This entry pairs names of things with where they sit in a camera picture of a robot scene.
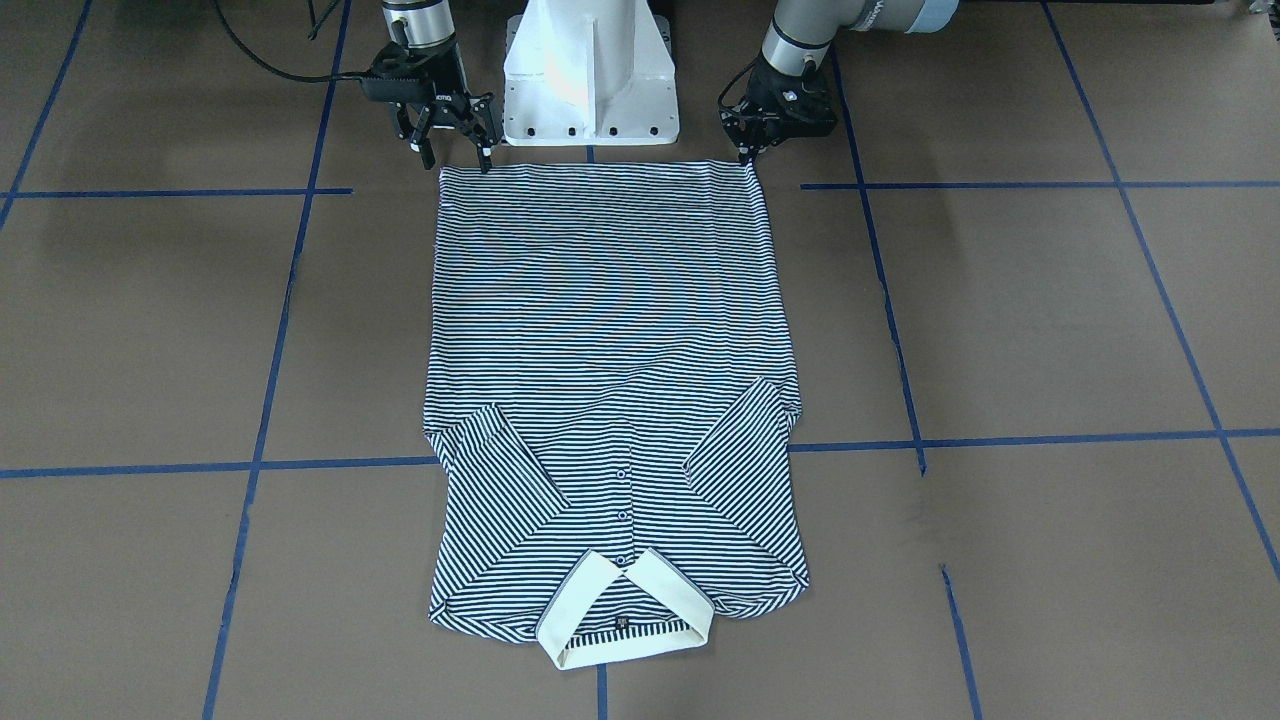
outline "polo shirt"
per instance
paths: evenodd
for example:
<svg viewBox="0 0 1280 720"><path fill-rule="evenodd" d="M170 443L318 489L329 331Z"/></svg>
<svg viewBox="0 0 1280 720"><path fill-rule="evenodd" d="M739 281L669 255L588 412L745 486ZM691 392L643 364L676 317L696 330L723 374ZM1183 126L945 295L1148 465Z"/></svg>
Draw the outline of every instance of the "polo shirt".
<svg viewBox="0 0 1280 720"><path fill-rule="evenodd" d="M444 168L431 301L433 621L570 669L701 646L808 587L751 167Z"/></svg>

